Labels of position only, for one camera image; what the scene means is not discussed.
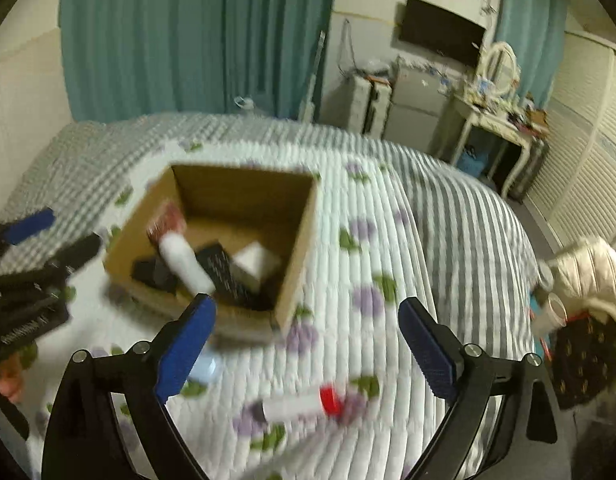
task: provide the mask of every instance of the gray and white striped sheet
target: gray and white striped sheet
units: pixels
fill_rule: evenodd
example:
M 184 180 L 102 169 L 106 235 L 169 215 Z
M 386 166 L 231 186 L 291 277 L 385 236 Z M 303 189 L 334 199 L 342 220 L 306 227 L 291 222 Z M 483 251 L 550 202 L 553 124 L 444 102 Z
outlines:
M 57 220 L 12 248 L 0 262 L 0 274 L 38 266 L 92 230 L 130 168 L 165 139 L 290 142 L 390 164 L 416 219 L 439 322 L 493 356 L 520 359 L 532 351 L 528 304 L 536 260 L 508 205 L 477 180 L 427 155 L 329 126 L 197 113 L 70 124 L 35 159 L 0 215 L 11 219 L 49 206 Z M 497 409 L 498 402 L 489 404 L 464 474 L 477 469 Z

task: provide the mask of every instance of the metal screw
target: metal screw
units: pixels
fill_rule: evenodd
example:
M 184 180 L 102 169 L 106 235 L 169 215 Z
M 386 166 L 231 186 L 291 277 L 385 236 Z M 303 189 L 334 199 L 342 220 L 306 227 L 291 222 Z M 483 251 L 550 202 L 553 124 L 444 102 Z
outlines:
M 133 352 L 136 354 L 145 354 L 150 350 L 150 343 L 147 341 L 138 341 L 133 345 Z
M 526 361 L 533 366 L 539 366 L 542 363 L 542 359 L 537 354 L 528 354 L 526 356 Z
M 469 355 L 470 357 L 479 357 L 482 354 L 482 349 L 479 348 L 478 345 L 468 343 L 464 346 L 464 352 L 466 352 L 466 355 Z
M 77 350 L 74 354 L 72 354 L 72 360 L 76 363 L 83 363 L 88 357 L 88 352 L 85 350 Z

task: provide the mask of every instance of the teal curtain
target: teal curtain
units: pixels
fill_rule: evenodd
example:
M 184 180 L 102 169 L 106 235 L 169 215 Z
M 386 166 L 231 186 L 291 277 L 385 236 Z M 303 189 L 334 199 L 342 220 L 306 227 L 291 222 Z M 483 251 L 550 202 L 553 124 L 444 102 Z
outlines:
M 568 0 L 501 0 L 495 41 L 515 51 L 521 68 L 517 93 L 544 107 L 563 57 Z
M 332 0 L 61 0 L 75 120 L 235 111 L 296 117 Z

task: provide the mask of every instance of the black fabric with gold pattern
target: black fabric with gold pattern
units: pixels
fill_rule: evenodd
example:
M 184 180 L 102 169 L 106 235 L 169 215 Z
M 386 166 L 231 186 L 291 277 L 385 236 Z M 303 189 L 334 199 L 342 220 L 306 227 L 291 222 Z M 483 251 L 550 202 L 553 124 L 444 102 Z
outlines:
M 556 339 L 552 384 L 566 410 L 593 399 L 616 376 L 616 323 L 578 319 L 560 329 Z

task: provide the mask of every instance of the wall-mounted television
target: wall-mounted television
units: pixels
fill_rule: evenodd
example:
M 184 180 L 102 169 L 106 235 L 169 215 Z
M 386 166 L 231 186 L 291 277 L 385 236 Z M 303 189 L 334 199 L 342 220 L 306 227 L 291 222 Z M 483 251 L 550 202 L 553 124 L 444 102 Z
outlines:
M 399 39 L 475 68 L 484 32 L 481 25 L 450 10 L 423 0 L 408 0 Z

